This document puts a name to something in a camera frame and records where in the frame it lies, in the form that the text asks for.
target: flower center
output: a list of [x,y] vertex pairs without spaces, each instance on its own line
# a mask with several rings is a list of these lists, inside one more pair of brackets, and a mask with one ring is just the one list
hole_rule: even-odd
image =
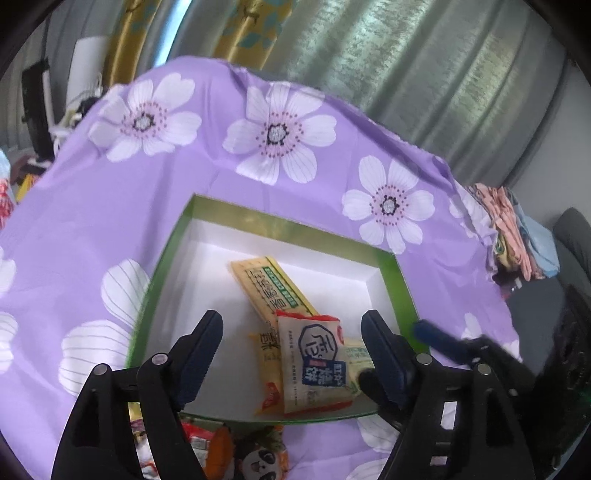
[[146,112],[141,112],[141,115],[134,120],[134,130],[138,132],[145,132],[152,128],[156,123],[154,122],[154,115]]
[[400,205],[396,201],[396,197],[390,195],[384,195],[384,201],[379,206],[382,210],[383,215],[392,216],[396,213],[396,210],[400,208]]
[[271,124],[267,131],[267,145],[281,145],[289,135],[286,124]]

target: white flower print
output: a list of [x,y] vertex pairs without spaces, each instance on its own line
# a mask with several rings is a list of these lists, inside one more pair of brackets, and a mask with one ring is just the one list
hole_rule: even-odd
[[449,199],[449,213],[452,214],[455,218],[461,219],[460,225],[466,232],[468,238],[474,238],[476,234],[470,230],[470,228],[466,225],[466,218],[464,213],[462,212],[461,208],[464,207],[462,203],[462,199],[459,195],[454,195]]
[[11,342],[18,331],[18,323],[8,313],[0,313],[0,375],[8,372],[14,356],[11,351]]
[[103,119],[90,127],[88,136],[97,147],[108,149],[111,162],[127,160],[141,149],[149,156],[172,153],[176,145],[187,146],[197,138],[201,117],[194,112],[173,113],[194,91],[194,81],[171,73],[156,91],[152,80],[134,83],[127,103],[117,90],[109,92],[99,112]]
[[474,340],[482,335],[482,328],[480,328],[480,322],[471,313],[464,315],[464,321],[466,322],[466,328],[462,332],[462,340]]
[[255,86],[246,94],[246,118],[228,128],[223,147],[234,154],[251,154],[236,168],[245,177],[274,185],[280,163],[298,183],[316,178],[316,155],[309,147],[328,147],[336,140],[336,118],[307,117],[318,110],[324,95],[301,88],[289,96],[291,84],[274,82],[267,96]]
[[[462,339],[474,340],[482,335],[480,322],[473,314],[466,313],[464,315],[464,320],[466,321],[466,328],[462,332]],[[523,361],[521,354],[519,353],[519,339],[503,343],[501,346],[514,358],[520,362]]]
[[343,214],[351,220],[371,220],[359,228],[361,238],[371,245],[381,245],[384,234],[392,252],[399,255],[406,243],[423,243],[423,231],[415,222],[431,218],[435,212],[433,195],[426,190],[410,192],[418,177],[392,160],[388,178],[382,162],[369,156],[359,163],[359,179],[369,194],[349,190],[343,195]]
[[346,480],[378,480],[387,461],[387,458],[380,458],[362,463],[349,474]]
[[491,217],[485,208],[458,182],[454,181],[459,195],[450,198],[449,213],[461,219],[468,238],[486,237],[491,234]]
[[16,263],[14,260],[4,260],[4,250],[0,247],[0,297],[6,295],[7,291],[10,290],[16,274]]
[[523,361],[519,352],[519,339],[513,340],[512,342],[503,343],[503,348],[520,362]]
[[391,453],[400,432],[379,415],[357,419],[363,441],[378,453]]
[[113,370],[125,368],[133,329],[150,279],[134,260],[123,260],[103,276],[100,296],[105,308],[123,328],[111,320],[86,322],[70,331],[61,343],[63,357],[59,380],[72,395],[78,395],[86,378],[97,364]]

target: folded clothes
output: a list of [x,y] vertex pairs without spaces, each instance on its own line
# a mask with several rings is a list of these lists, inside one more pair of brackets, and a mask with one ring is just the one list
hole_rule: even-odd
[[505,189],[503,187],[496,189],[477,183],[475,190],[478,198],[480,198],[486,211],[491,216],[492,222],[505,239],[508,263],[517,266],[525,280],[530,281],[532,274],[535,278],[538,271],[532,267],[530,255],[519,232],[517,215],[506,195]]
[[510,189],[506,189],[506,193],[513,205],[519,231],[530,255],[545,277],[556,276],[560,271],[560,263],[552,232],[524,213],[519,200]]

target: printed label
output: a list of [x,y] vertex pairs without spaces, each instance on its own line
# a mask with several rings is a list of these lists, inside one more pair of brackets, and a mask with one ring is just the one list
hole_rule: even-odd
[[298,340],[303,360],[302,383],[318,387],[345,387],[347,363],[335,360],[339,344],[325,326],[315,323],[301,331]]
[[297,307],[295,298],[291,295],[291,293],[289,293],[285,285],[281,283],[279,278],[277,278],[277,276],[273,273],[273,270],[271,270],[269,267],[263,267],[262,269],[267,274],[267,277],[269,277],[269,279],[273,282],[273,285],[276,286],[277,290],[279,290],[281,295],[283,295],[283,297],[287,300],[287,303],[290,304],[291,308],[295,309]]
[[305,359],[301,382],[315,387],[346,387],[346,371],[346,362]]

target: curtain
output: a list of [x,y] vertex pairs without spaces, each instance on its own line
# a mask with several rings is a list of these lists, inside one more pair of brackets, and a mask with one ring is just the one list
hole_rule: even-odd
[[0,80],[0,147],[31,146],[22,123],[22,71],[43,58],[50,65],[51,96],[56,121],[64,114],[70,64],[80,38],[111,35],[122,10],[121,0],[64,0],[31,34]]
[[522,0],[300,0],[263,71],[360,107],[462,183],[498,186],[565,61]]

